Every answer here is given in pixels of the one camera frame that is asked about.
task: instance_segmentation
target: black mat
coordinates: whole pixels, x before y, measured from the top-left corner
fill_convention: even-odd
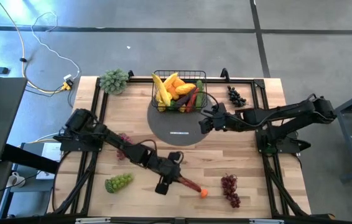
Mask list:
[[[211,107],[212,104],[208,100],[205,109],[211,110]],[[174,146],[189,146],[204,139],[206,134],[201,134],[200,125],[198,124],[204,118],[199,112],[159,112],[151,103],[147,110],[147,120],[151,131],[161,141]]]

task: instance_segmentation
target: concrete floor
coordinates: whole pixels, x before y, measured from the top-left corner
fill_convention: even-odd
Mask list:
[[[53,11],[58,24],[68,27],[254,28],[249,0],[2,3],[19,25],[32,24],[41,13]],[[352,30],[352,0],[256,0],[256,5],[262,29]],[[53,18],[48,15],[39,24],[49,26]],[[12,26],[1,8],[0,26]],[[26,74],[34,83],[56,89],[62,77],[76,73],[71,63],[40,46],[30,32],[22,35],[29,59]],[[38,32],[38,36],[73,59],[82,75],[101,75],[114,68],[134,70],[135,75],[157,69],[199,69],[217,77],[226,67],[233,77],[263,77],[255,34]],[[282,79],[288,103],[316,93],[337,107],[352,97],[352,35],[263,35],[263,42],[270,75]],[[20,57],[17,33],[0,31],[0,66],[11,69],[10,77],[21,76]],[[46,98],[26,92],[9,143],[19,145],[58,131],[70,111],[66,93]],[[352,182],[339,181],[339,175],[351,170],[351,162],[338,122],[312,125],[299,134],[312,143],[302,153],[312,212],[352,221]],[[43,198],[15,195],[11,213],[43,213],[45,206],[36,206],[46,201]]]

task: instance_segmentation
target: grape bunch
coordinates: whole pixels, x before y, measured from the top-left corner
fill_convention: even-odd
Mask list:
[[[106,187],[107,192],[115,193],[118,190],[121,190],[125,186],[127,186],[133,180],[132,174],[121,174],[113,177],[111,179],[107,179],[104,182],[104,186]]]
[[[121,134],[119,134],[119,136],[121,137],[121,139],[123,141],[126,141],[126,142],[133,144],[132,139],[128,135],[126,135],[125,133],[121,133]],[[117,149],[116,150],[116,157],[118,158],[119,161],[121,161],[121,160],[125,159],[125,154],[121,150]]]
[[[227,86],[230,101],[235,107],[242,107],[246,105],[246,99],[242,98],[234,87]]]
[[[233,208],[239,208],[241,201],[239,200],[238,194],[235,193],[237,189],[237,176],[226,175],[226,177],[222,177],[221,186],[223,188],[223,195],[230,201],[231,206]]]

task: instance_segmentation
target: wire basket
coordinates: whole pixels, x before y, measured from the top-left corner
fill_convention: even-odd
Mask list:
[[[154,74],[158,75],[159,78],[164,82],[166,78],[168,78],[171,74],[173,73],[178,73],[178,77],[183,80],[185,83],[192,83],[196,84],[198,80],[202,81],[203,84],[203,90],[206,92],[206,73],[204,71],[199,71],[199,70],[156,70]],[[154,85],[154,82],[152,82],[152,93],[151,93],[151,104],[153,107],[157,108],[158,111],[164,111],[166,110],[166,106],[159,106],[157,100],[155,99],[155,96],[157,95],[158,89]],[[200,111],[202,108],[206,107],[208,104],[208,98],[206,95],[202,98],[202,104],[201,106],[182,106],[182,109],[187,109],[191,108],[192,111]]]

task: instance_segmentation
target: wooden table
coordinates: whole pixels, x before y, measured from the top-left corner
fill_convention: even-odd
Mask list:
[[[285,105],[281,80],[264,79],[269,107]],[[96,77],[82,77],[76,93],[74,108],[90,110],[95,90]],[[235,86],[241,96],[252,102],[248,85]],[[134,142],[154,139],[158,145],[158,154],[167,157],[170,151],[184,152],[182,174],[195,181],[209,195],[201,199],[198,194],[182,184],[174,183],[167,195],[154,192],[159,176],[144,170],[129,161],[118,161],[114,147],[105,144],[96,166],[95,180],[91,193],[89,216],[102,217],[189,217],[189,218],[265,218],[270,217],[269,199],[262,158],[256,149],[254,132],[243,133],[212,131],[201,142],[177,147],[159,140],[147,123],[147,108],[151,101],[151,83],[130,83],[124,93],[109,96],[105,125],[115,133],[127,133]],[[234,111],[226,94],[226,84],[208,84],[211,93],[219,102],[226,105],[228,111]],[[57,176],[55,186],[55,204],[58,207],[75,185],[80,152],[72,152],[64,160]],[[298,160],[287,154],[280,154],[280,164],[284,185],[301,208],[310,213],[305,184]],[[118,174],[132,172],[134,182],[116,194],[109,194],[104,181]],[[220,178],[224,174],[238,176],[237,193],[240,196],[240,208],[231,208],[222,196]],[[78,211],[81,209],[86,184],[81,191]],[[277,208],[281,211],[279,193],[275,190]]]

